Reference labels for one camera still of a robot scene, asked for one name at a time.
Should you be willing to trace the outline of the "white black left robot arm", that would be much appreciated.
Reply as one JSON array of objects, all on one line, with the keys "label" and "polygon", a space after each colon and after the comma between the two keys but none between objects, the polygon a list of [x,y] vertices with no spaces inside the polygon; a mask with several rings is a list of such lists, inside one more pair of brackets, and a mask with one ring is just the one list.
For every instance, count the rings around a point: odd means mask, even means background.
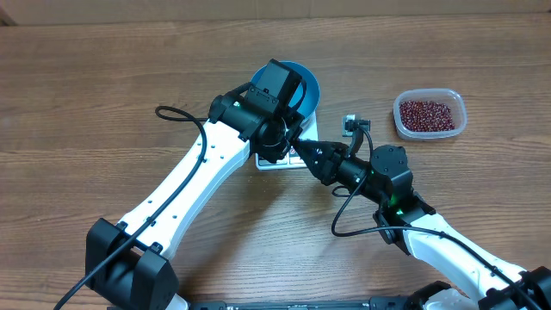
[{"label": "white black left robot arm", "polygon": [[319,102],[316,77],[275,59],[252,80],[214,98],[201,121],[159,106],[167,121],[191,121],[199,136],[161,184],[117,223],[98,220],[86,237],[84,285],[118,309],[188,309],[171,266],[184,234],[219,186],[250,157],[288,157]]}]

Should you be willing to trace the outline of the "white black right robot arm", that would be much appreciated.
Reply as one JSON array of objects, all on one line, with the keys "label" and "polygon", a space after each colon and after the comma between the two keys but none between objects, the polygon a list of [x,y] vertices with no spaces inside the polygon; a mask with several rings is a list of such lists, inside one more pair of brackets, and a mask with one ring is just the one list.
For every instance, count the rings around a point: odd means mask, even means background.
[{"label": "white black right robot arm", "polygon": [[508,263],[457,232],[412,187],[406,151],[384,145],[368,160],[356,146],[298,140],[294,149],[324,185],[337,183],[351,197],[363,196],[378,208],[375,230],[386,243],[443,274],[410,298],[413,309],[548,309],[550,270],[532,271]]}]

